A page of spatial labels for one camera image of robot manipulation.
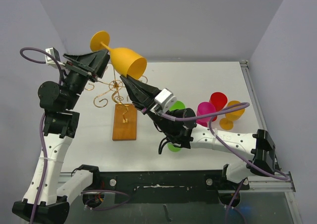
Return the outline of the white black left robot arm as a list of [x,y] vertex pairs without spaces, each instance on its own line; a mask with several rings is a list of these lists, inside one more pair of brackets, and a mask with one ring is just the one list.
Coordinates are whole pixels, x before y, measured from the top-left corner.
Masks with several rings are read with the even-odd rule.
[[79,123],[73,109],[88,82],[97,82],[107,68],[107,50],[82,55],[64,54],[61,62],[58,51],[43,51],[45,64],[59,71],[57,82],[46,81],[38,88],[42,150],[30,186],[23,199],[13,204],[12,212],[31,224],[62,224],[66,221],[71,203],[85,190],[102,185],[96,166],[81,165],[73,177],[58,187],[58,178],[65,155],[75,137]]

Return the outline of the gold wire wine glass rack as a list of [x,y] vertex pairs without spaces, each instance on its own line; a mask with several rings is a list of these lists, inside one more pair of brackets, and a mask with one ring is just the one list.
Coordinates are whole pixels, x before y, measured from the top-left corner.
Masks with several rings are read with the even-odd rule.
[[113,141],[135,141],[137,139],[137,111],[130,101],[129,95],[123,96],[120,94],[125,85],[119,78],[119,74],[115,68],[113,71],[113,79],[110,82],[98,80],[97,82],[87,83],[84,90],[92,91],[97,83],[106,86],[106,90],[97,95],[93,99],[93,105],[99,109],[105,108],[109,104],[107,95],[111,95],[111,100],[114,102],[114,119],[112,127]]

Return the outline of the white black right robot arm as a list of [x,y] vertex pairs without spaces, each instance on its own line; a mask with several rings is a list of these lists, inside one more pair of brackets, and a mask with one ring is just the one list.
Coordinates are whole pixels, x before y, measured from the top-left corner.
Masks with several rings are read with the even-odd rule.
[[168,143],[184,149],[210,149],[232,153],[239,158],[235,164],[226,164],[220,182],[227,189],[251,175],[288,180],[287,175],[275,168],[275,143],[268,131],[259,129],[256,133],[234,133],[212,127],[212,119],[221,114],[238,112],[247,108],[247,102],[229,106],[218,112],[196,116],[191,108],[170,108],[177,101],[167,88],[145,84],[130,75],[121,80],[133,106],[147,115]]

